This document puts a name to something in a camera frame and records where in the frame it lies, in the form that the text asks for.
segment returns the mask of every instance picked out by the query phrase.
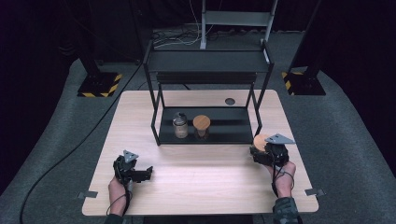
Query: wooden table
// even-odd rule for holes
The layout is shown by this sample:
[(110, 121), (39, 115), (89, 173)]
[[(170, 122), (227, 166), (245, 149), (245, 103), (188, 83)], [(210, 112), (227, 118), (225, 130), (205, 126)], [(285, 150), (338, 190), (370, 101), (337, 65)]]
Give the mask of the wooden table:
[[(171, 106), (244, 105), (245, 90), (164, 91)], [(252, 132), (257, 120), (250, 104)], [(114, 175), (113, 161), (124, 149), (139, 155), (136, 170), (154, 167), (150, 181), (134, 184), (134, 197), (127, 215), (209, 215), (272, 213), (276, 196), (271, 176), (262, 165), (253, 162), (249, 145), (160, 145), (157, 146), (150, 123), (152, 103), (148, 91), (126, 91), (122, 94), (90, 185), (96, 198), (86, 198), (82, 213), (105, 216), (109, 206), (107, 185)], [(156, 127), (160, 127), (161, 111)], [(281, 133), (294, 139), (275, 91), (266, 91), (260, 109), (262, 131)], [(316, 212), (315, 196), (296, 145), (287, 145), (290, 160), (297, 165), (292, 194), (300, 212)]]

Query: round hole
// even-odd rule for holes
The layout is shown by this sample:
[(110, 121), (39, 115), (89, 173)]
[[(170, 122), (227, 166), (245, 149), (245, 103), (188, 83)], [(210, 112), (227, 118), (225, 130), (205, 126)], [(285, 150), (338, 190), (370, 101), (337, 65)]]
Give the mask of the round hole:
[(233, 98), (227, 98), (227, 99), (225, 99), (225, 103), (226, 103), (227, 105), (234, 105), (234, 104), (235, 104), (235, 99), (233, 99)]

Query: hand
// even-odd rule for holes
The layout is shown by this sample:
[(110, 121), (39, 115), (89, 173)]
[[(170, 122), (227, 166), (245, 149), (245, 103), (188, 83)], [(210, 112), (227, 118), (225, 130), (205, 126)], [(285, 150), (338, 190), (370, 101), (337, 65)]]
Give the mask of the hand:
[(125, 194), (125, 188), (115, 176), (108, 184), (108, 192), (110, 204), (112, 204), (110, 214), (122, 217), (126, 206), (126, 197), (122, 196)]
[[(271, 166), (265, 166), (270, 174), (272, 175), (274, 173), (274, 168)], [(291, 197), (291, 188), (293, 185), (293, 178), (294, 174), (296, 172), (296, 165), (288, 161), (282, 168), (282, 171), (288, 173), (288, 174), (282, 174), (279, 173), (279, 175), (276, 178), (276, 190), (277, 190), (277, 195), (278, 198), (285, 198), (285, 197)]]

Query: black metal frame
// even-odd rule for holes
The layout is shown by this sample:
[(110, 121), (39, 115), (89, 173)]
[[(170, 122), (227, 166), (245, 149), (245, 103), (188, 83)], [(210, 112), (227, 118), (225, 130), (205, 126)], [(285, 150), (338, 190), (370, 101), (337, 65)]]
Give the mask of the black metal frame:
[[(178, 108), (174, 106), (166, 106), (165, 100), (163, 99), (163, 88), (162, 84), (248, 84), (250, 85), (248, 96), (247, 96), (247, 102), (245, 106), (232, 106), (232, 108), (245, 108), (246, 111), (248, 111), (248, 105), (250, 102), (250, 99), (253, 101), (253, 106), (255, 109), (256, 113), (256, 119), (258, 121), (258, 128), (254, 134), (256, 136), (257, 134), (260, 133), (260, 130), (262, 129), (262, 121), (259, 113), (260, 105), (262, 103), (262, 98), (265, 93), (265, 89), (268, 85), (269, 78), (272, 74), (272, 70), (274, 67), (274, 63), (272, 61), (271, 53), (268, 49), (268, 46), (266, 42), (263, 40), (262, 41), (262, 54), (265, 57), (264, 63), (268, 64), (268, 70), (267, 71), (257, 71), (257, 72), (234, 72), (234, 71), (189, 71), (189, 72), (183, 72), (184, 76), (182, 77), (180, 74), (177, 72), (158, 72), (154, 71), (157, 74), (157, 81), (158, 81), (158, 93), (157, 96), (154, 94), (154, 90), (152, 87), (151, 83), (151, 78), (150, 78), (150, 71), (149, 69), (149, 60), (150, 60), (150, 55), (151, 52), (154, 51), (154, 47), (152, 44), (152, 41), (149, 42), (148, 48), (146, 51), (146, 55), (143, 61), (143, 66), (145, 69), (145, 74), (146, 74), (146, 79), (148, 82), (148, 89), (150, 92), (150, 97), (151, 101), (153, 104), (154, 112), (152, 116), (152, 121), (151, 121), (151, 130), (153, 131), (155, 140), (157, 142), (157, 145), (159, 146), (162, 141), (160, 139), (160, 136), (157, 133), (157, 130), (155, 128), (155, 121), (157, 119), (157, 113), (158, 109), (160, 106), (160, 100), (163, 105), (163, 111), (166, 109), (172, 109), (172, 108)], [(226, 51), (226, 52), (232, 52), (232, 50), (222, 50), (221, 52)], [(254, 93), (254, 86), (255, 86), (255, 81), (257, 78), (257, 73), (266, 73), (264, 82), (262, 83), (262, 88), (260, 92), (260, 96), (258, 99), (256, 99), (256, 94)], [(207, 107), (205, 106), (189, 106), (189, 108), (194, 108), (197, 110), (200, 109), (205, 109)], [(227, 109), (227, 107), (224, 106), (210, 106), (210, 108), (220, 108), (220, 109)], [(253, 141), (253, 136), (251, 135), (251, 138), (248, 139), (248, 141), (243, 141), (243, 142), (205, 142), (205, 141), (183, 141), (180, 139), (177, 139), (176, 141), (169, 143), (169, 144), (241, 144), (241, 143), (251, 143)]]

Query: cork lid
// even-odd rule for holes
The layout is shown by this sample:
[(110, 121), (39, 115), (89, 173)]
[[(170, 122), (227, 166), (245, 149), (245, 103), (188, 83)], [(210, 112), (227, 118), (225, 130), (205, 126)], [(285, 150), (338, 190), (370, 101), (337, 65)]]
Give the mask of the cork lid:
[(264, 147), (265, 147), (265, 145), (267, 145), (265, 138), (267, 138), (269, 136), (270, 135), (264, 134), (264, 133), (257, 134), (253, 140), (254, 147), (257, 148), (259, 151), (265, 151)]
[(197, 130), (206, 130), (210, 125), (210, 118), (205, 115), (198, 115), (194, 118), (192, 124)]

